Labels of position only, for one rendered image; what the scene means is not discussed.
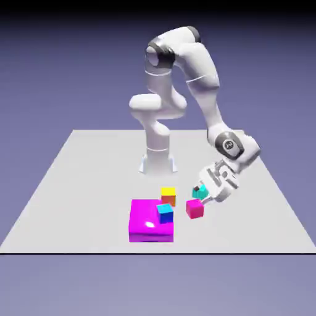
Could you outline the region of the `small pink cube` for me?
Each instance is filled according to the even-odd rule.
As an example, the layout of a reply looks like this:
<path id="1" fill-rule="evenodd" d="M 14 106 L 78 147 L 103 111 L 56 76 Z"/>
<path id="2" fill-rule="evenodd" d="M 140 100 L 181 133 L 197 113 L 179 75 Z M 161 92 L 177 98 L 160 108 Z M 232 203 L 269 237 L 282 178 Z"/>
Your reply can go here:
<path id="1" fill-rule="evenodd" d="M 199 199 L 192 199 L 186 202 L 186 213 L 190 219 L 204 216 L 204 205 Z"/>

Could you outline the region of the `small blue cube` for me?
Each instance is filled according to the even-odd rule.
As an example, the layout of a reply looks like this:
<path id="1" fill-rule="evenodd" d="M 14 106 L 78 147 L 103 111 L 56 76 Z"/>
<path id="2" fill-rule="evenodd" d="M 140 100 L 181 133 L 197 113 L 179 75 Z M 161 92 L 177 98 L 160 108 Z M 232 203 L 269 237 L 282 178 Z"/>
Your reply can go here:
<path id="1" fill-rule="evenodd" d="M 173 222 L 173 209 L 170 204 L 159 204 L 156 207 L 160 224 Z"/>

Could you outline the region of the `large magenta box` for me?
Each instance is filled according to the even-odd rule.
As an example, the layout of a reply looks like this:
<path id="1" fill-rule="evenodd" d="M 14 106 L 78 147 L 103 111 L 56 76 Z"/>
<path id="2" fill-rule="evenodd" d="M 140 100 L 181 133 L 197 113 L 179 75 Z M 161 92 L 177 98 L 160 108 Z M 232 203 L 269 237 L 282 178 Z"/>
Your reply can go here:
<path id="1" fill-rule="evenodd" d="M 160 224 L 156 205 L 160 199 L 132 199 L 128 224 L 129 242 L 173 242 L 172 223 Z"/>

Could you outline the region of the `small teal cube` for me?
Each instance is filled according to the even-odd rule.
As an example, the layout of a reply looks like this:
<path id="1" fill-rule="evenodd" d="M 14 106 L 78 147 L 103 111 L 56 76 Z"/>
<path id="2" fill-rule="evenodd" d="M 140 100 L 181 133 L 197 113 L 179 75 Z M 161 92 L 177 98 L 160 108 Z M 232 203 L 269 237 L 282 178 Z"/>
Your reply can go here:
<path id="1" fill-rule="evenodd" d="M 199 191 L 195 191 L 194 189 L 192 190 L 192 197 L 194 199 L 203 200 L 209 195 L 209 192 L 207 188 L 205 187 L 205 185 L 199 185 L 199 187 L 200 187 Z"/>

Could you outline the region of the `small yellow cube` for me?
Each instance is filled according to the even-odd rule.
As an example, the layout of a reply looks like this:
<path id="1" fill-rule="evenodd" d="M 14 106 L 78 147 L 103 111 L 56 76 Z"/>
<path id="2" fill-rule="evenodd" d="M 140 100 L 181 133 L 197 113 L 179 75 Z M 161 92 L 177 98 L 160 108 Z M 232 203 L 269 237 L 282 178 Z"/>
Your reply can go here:
<path id="1" fill-rule="evenodd" d="M 163 204 L 170 204 L 172 207 L 176 206 L 176 189 L 175 187 L 162 187 L 160 189 L 161 201 Z"/>

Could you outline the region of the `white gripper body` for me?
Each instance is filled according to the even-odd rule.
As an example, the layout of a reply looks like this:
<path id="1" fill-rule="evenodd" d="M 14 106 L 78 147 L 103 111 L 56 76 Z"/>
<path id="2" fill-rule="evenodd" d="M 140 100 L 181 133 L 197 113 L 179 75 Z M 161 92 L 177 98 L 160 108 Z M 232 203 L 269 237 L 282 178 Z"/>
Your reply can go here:
<path id="1" fill-rule="evenodd" d="M 215 202 L 223 202 L 239 188 L 239 180 L 229 168 L 204 168 L 199 173 L 199 180 L 207 188 L 208 196 L 212 196 Z"/>

